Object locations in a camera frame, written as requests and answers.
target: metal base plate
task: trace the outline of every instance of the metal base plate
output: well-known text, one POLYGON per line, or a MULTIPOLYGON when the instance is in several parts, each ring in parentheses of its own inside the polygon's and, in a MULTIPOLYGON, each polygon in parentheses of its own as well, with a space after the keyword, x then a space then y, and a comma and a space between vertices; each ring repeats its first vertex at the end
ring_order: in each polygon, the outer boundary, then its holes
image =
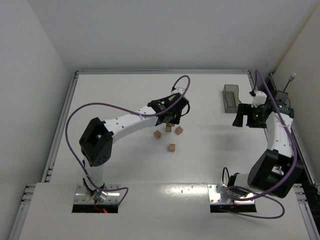
MULTIPOLYGON (((224 184, 208 184, 208 194, 209 194, 209 203, 210 203, 210 209, 212 213, 217 213, 220 208, 224 208, 226 206, 229 206, 230 208, 233 208, 233 206, 236 206, 236 212, 250 212, 255 213, 256 212, 256 205, 254 200, 249 201, 235 201, 231 200, 226 195, 226 188, 227 186, 224 184)), ((253 193, 248 193, 247 198, 253 197, 253 193)))
MULTIPOLYGON (((119 184, 105 184, 107 189, 118 189, 119 184)), ((120 192, 113 191, 107 193, 107 198, 103 205, 117 205, 119 203, 120 192)), ((94 205, 95 201, 88 195, 87 189, 83 185, 78 185, 74 196, 74 205, 94 205)))

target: white wall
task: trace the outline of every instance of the white wall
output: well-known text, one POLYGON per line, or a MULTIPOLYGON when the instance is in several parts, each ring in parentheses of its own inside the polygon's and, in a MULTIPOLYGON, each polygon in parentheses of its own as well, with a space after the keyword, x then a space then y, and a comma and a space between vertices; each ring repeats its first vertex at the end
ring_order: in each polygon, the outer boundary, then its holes
POLYGON ((310 158, 312 171, 320 181, 320 6, 290 48, 275 72, 276 81, 284 87, 289 76, 296 78, 287 92, 294 108, 294 121, 310 158))
POLYGON ((41 180, 70 79, 27 0, 1 0, 0 240, 41 180))
POLYGON ((317 0, 28 0, 71 67, 275 70, 317 0))

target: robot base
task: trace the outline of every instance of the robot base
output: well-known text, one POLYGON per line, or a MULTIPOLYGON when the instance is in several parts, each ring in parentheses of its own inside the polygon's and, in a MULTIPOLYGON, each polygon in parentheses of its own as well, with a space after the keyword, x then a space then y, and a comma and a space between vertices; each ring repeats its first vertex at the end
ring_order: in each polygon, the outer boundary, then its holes
MULTIPOLYGON (((120 188, 119 184, 106 184, 108 189, 120 188)), ((98 202, 97 207, 99 209, 105 209, 109 214, 118 213, 118 204, 120 201, 120 193, 118 191, 108 192, 104 202, 98 202)), ((73 201, 73 213, 99 213, 95 209, 95 201, 89 196, 85 186, 78 185, 76 188, 74 201, 73 201)))
POLYGON ((233 201, 226 195, 227 186, 224 184, 208 184, 209 203, 211 213, 225 213, 222 210, 229 210, 236 213, 256 213, 254 200, 233 201))

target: metal bracket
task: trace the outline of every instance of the metal bracket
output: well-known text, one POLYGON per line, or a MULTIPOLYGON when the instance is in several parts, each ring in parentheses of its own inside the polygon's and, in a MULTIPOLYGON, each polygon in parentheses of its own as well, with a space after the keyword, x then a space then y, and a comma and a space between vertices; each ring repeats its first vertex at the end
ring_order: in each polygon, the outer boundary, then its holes
POLYGON ((294 184, 293 190, 295 193, 295 197, 298 200, 299 204, 308 204, 307 197, 305 195, 305 191, 301 184, 294 184))
POLYGON ((30 202, 32 196, 34 194, 36 185, 35 184, 27 184, 21 199, 20 207, 18 213, 15 217, 14 224, 9 236, 9 240, 18 240, 22 231, 22 228, 25 223, 25 219, 27 217, 27 213, 29 210, 30 202))
POLYGON ((296 199, 299 203, 299 208, 304 220, 304 224, 306 226, 306 229, 308 231, 309 237, 311 240, 320 240, 320 235, 315 223, 315 220, 312 216, 307 197, 305 195, 305 191, 302 188, 301 184, 294 184, 293 190, 296 196, 296 199))
MULTIPOLYGON (((105 184, 107 189, 118 189, 120 188, 119 184, 105 184)), ((119 203, 120 192, 119 191, 112 191, 112 192, 105 192, 107 196, 105 201, 103 202, 104 205, 117 205, 119 203)), ((87 189, 83 185, 78 185, 75 191, 74 196, 74 205, 93 205, 95 201, 88 195, 87 189)))
MULTIPOLYGON (((226 195, 226 188, 227 186, 225 184, 208 184, 208 193, 209 193, 209 202, 210 205, 230 205, 230 204, 236 204, 236 205, 252 205, 255 204, 254 200, 249 201, 232 201, 230 198, 226 195)), ((246 198, 253 197, 253 193, 248 193, 246 198)))

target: cable connector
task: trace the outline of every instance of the cable connector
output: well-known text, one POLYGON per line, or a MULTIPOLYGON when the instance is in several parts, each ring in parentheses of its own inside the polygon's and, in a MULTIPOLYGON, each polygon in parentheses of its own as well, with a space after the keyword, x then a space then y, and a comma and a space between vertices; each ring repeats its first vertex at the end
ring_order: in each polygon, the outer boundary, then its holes
POLYGON ((289 82, 292 82, 294 79, 295 79, 295 77, 297 76, 297 74, 296 73, 292 73, 292 75, 289 77, 289 82))
POLYGON ((284 87, 284 89, 283 89, 283 92, 287 89, 289 83, 291 83, 291 82, 295 79, 296 76, 297 76, 297 74, 294 73, 294 72, 291 74, 291 76, 290 76, 289 79, 288 79, 288 83, 285 85, 285 87, 284 87))

